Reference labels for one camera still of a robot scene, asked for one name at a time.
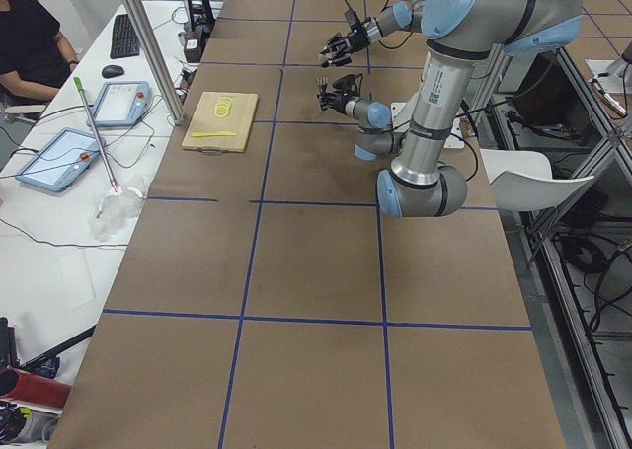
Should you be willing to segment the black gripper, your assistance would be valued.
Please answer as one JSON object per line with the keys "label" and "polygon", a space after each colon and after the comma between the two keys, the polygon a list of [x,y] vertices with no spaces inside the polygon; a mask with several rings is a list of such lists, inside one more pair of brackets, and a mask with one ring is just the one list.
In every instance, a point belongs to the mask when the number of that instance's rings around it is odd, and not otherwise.
{"label": "black gripper", "polygon": [[351,63],[353,53],[362,51],[370,45],[371,40],[364,25],[351,27],[345,37],[341,33],[334,34],[323,47],[323,49],[329,47],[332,51],[337,51],[336,60],[328,67],[339,67]]}
{"label": "black gripper", "polygon": [[335,80],[332,83],[332,87],[334,89],[332,93],[317,95],[319,106],[322,111],[332,109],[346,116],[352,116],[352,111],[348,111],[347,104],[356,97],[356,88],[346,88],[345,77],[347,75]]}

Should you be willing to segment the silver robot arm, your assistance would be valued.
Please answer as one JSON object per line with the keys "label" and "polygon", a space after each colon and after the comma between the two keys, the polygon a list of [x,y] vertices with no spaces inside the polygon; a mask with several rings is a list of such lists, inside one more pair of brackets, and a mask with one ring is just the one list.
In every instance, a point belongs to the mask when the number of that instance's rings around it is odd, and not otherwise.
{"label": "silver robot arm", "polygon": [[350,32],[336,34],[319,56],[324,67],[344,65],[353,53],[397,32],[426,39],[428,63],[401,139],[401,152],[379,173],[380,209],[392,217],[444,216],[467,196],[465,178],[439,157],[477,62],[494,45],[507,55],[546,52],[570,43],[582,22],[583,0],[392,0],[361,21],[346,13]]}
{"label": "silver robot arm", "polygon": [[324,68],[349,64],[354,53],[372,44],[397,49],[406,42],[405,39],[396,45],[385,44],[383,40],[397,32],[412,34],[421,31],[426,0],[385,0],[377,15],[366,16],[363,20],[348,0],[344,2],[347,6],[344,16],[349,31],[345,35],[336,33],[327,40],[319,52],[319,62]]}

